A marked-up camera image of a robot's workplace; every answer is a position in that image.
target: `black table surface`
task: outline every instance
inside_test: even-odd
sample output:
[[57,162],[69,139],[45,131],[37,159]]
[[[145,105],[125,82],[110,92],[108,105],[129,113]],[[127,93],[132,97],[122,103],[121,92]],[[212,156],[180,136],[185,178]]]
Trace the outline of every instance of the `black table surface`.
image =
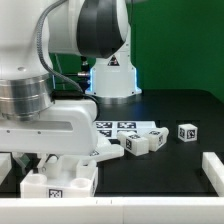
[[[167,127],[157,152],[100,162],[96,196],[217,196],[202,167],[203,152],[224,152],[224,104],[202,90],[147,90],[139,101],[101,105],[101,121],[155,121]],[[198,140],[177,138],[179,124],[198,127]]]

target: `warning label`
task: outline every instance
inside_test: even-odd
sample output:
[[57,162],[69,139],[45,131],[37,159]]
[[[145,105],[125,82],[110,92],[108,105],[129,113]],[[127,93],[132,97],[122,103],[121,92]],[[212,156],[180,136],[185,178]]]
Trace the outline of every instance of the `warning label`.
[[120,66],[115,55],[110,59],[108,66]]

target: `white block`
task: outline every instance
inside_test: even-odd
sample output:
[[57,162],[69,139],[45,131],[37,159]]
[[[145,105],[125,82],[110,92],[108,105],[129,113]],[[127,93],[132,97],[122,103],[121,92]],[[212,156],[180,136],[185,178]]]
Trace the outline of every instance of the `white block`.
[[146,154],[149,151],[148,140],[140,137],[134,131],[120,131],[117,134],[117,139],[121,142],[122,147],[135,156]]
[[198,128],[192,124],[178,125],[178,138],[184,142],[196,141]]
[[0,153],[0,185],[12,168],[10,153]]
[[219,197],[224,197],[224,165],[215,153],[203,153],[202,168]]
[[167,128],[154,128],[145,133],[143,137],[149,141],[149,150],[155,152],[166,144],[168,134],[169,130]]
[[20,184],[22,198],[92,197],[98,183],[95,161],[88,164],[73,156],[45,163],[39,173],[30,171]]

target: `cable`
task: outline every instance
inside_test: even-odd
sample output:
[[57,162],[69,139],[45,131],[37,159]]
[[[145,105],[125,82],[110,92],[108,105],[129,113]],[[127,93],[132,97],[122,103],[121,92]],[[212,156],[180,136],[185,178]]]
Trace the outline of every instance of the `cable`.
[[43,46],[42,46],[42,34],[43,34],[43,25],[44,25],[44,21],[46,19],[46,17],[48,16],[48,14],[55,9],[56,7],[58,7],[59,5],[65,3],[68,0],[60,0],[58,2],[55,2],[54,4],[50,5],[48,8],[46,8],[44,10],[44,12],[41,14],[38,23],[37,23],[37,53],[40,59],[41,64],[43,65],[43,67],[51,74],[55,75],[56,77],[63,79],[64,81],[72,84],[73,86],[76,87],[76,89],[79,92],[83,92],[82,88],[79,86],[78,83],[76,83],[75,81],[73,81],[72,79],[69,79],[65,76],[63,76],[62,74],[54,71],[52,68],[50,68],[48,66],[48,64],[46,63],[45,59],[44,59],[44,55],[43,55]]

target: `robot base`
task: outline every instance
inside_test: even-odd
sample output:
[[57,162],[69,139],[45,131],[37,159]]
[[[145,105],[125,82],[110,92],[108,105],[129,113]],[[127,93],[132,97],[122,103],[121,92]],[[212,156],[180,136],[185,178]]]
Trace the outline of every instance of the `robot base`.
[[120,98],[119,97],[118,98],[99,97],[99,96],[94,96],[94,97],[101,104],[125,104],[125,103],[141,100],[141,93],[128,96],[128,97],[120,97]]

